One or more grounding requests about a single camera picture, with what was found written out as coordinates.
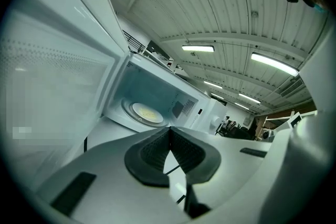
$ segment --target railing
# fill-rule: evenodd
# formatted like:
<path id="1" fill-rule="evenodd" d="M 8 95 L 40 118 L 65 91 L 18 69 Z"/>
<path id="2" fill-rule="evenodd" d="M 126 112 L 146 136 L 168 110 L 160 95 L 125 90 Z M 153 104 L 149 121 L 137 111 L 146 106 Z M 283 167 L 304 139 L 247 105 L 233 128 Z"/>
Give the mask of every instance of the railing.
<path id="1" fill-rule="evenodd" d="M 131 49 L 135 49 L 138 53 L 142 52 L 146 47 L 137 41 L 134 37 L 124 31 L 125 38 L 127 39 L 128 45 Z"/>

